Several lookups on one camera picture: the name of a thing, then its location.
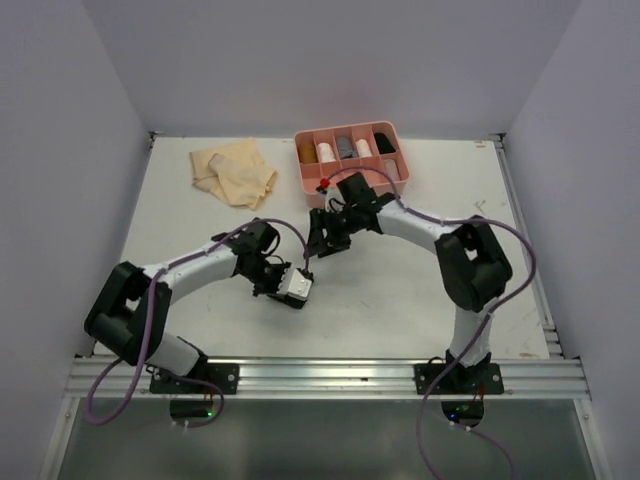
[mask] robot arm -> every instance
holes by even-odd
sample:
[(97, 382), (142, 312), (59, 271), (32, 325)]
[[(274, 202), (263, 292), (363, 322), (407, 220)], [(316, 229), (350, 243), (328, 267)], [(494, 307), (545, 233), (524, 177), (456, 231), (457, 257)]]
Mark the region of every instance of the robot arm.
[(267, 250), (278, 232), (266, 223), (253, 224), (211, 251), (225, 234), (190, 254), (166, 263), (138, 268), (117, 265), (85, 320), (85, 331), (119, 358), (135, 365), (140, 355), (151, 279), (171, 268), (156, 284), (151, 336), (145, 363), (177, 376), (199, 378), (206, 355), (185, 340), (164, 331), (171, 304), (199, 288), (235, 275), (253, 283), (253, 295), (265, 294), (293, 308), (302, 308), (313, 275), (291, 263), (268, 261)]
[[(344, 202), (340, 211), (310, 212), (309, 249), (324, 257), (351, 245), (360, 230), (403, 238), (438, 257), (445, 290), (456, 304), (454, 337), (448, 351), (456, 357), (469, 343), (487, 310), (504, 293), (512, 269), (488, 225), (445, 226), (405, 211), (393, 194), (377, 196), (361, 173), (338, 182)], [(490, 360), (490, 325), (461, 359), (463, 367)]]

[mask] white table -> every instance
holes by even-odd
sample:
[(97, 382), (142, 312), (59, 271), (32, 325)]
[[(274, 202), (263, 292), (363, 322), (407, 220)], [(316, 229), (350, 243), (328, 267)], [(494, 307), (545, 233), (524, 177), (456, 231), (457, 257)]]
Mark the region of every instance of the white table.
[[(278, 170), (273, 194), (257, 212), (230, 208), (191, 186), (189, 152), (232, 138), (158, 138), (142, 185), (123, 260), (142, 266), (197, 248), (254, 216), (278, 217), (306, 237), (309, 209), (301, 192), (293, 141), (258, 139)], [(498, 158), (490, 142), (403, 140), (412, 178), (403, 198), (448, 217), (482, 214), (514, 225)], [(301, 265), (301, 246), (282, 230), (278, 254)], [(526, 276), (522, 249), (498, 236), (514, 269), (508, 289)], [(324, 358), (428, 358), (443, 355), (453, 333), (454, 307), (435, 257), (396, 238), (352, 237), (349, 251), (311, 261), (310, 300), (294, 310), (253, 298), (241, 277), (208, 285), (172, 306), (166, 328), (209, 355)], [(496, 314), (494, 358), (548, 358), (531, 288)], [(96, 353), (106, 353), (102, 347)]]

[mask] pink container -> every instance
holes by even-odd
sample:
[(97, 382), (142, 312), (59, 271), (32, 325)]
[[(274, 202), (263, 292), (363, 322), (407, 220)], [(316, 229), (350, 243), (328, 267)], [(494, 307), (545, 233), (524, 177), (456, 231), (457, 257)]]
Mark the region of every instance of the pink container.
[[(393, 148), (395, 148), (396, 152), (380, 155), (373, 136), (374, 133), (384, 133), (391, 142), (391, 145), (393, 145)], [(337, 137), (347, 137), (351, 141), (354, 150), (356, 150), (356, 142), (360, 139), (365, 139), (369, 144), (369, 148), (373, 155), (364, 158), (340, 160), (338, 148), (336, 146)], [(396, 129), (390, 122), (361, 123), (358, 125), (345, 125), (342, 127), (323, 128), (320, 130), (306, 130), (304, 132), (296, 133), (294, 142), (296, 144), (296, 155), (298, 155), (302, 190), (304, 191), (307, 205), (311, 208), (324, 207), (324, 197), (316, 191), (316, 187), (320, 185), (320, 179), (327, 177), (344, 167), (366, 165), (384, 172), (385, 160), (391, 159), (395, 162), (398, 168), (399, 180), (394, 183), (399, 193), (402, 193), (405, 184), (409, 180), (409, 168), (407, 167), (407, 162), (405, 161), (402, 150), (400, 149), (400, 142), (398, 141)], [(318, 149), (318, 144), (320, 143), (328, 143), (331, 145), (336, 161), (303, 165), (298, 154), (299, 148), (305, 144), (313, 145), (316, 148), (319, 159), (320, 151)], [(343, 178), (353, 175), (356, 172), (357, 170), (349, 170), (339, 173), (331, 179), (331, 185), (334, 186)], [(387, 179), (382, 175), (367, 170), (361, 170), (361, 172), (367, 179), (369, 186), (371, 186), (378, 195), (393, 191)]]

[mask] towel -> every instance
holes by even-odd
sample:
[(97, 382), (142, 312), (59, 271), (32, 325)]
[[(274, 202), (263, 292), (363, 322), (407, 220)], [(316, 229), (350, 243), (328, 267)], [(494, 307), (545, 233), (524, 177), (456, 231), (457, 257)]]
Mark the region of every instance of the towel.
[(253, 138), (191, 152), (190, 157), (193, 186), (234, 207), (255, 210), (276, 180), (276, 170), (264, 163)]

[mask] folded cloth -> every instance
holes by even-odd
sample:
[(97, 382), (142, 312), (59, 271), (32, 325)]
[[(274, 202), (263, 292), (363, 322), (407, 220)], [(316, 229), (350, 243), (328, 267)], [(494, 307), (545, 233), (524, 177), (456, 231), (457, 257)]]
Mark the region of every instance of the folded cloth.
[(255, 210), (276, 180), (276, 170), (264, 163), (253, 138), (191, 152), (190, 157), (193, 186), (227, 205)]

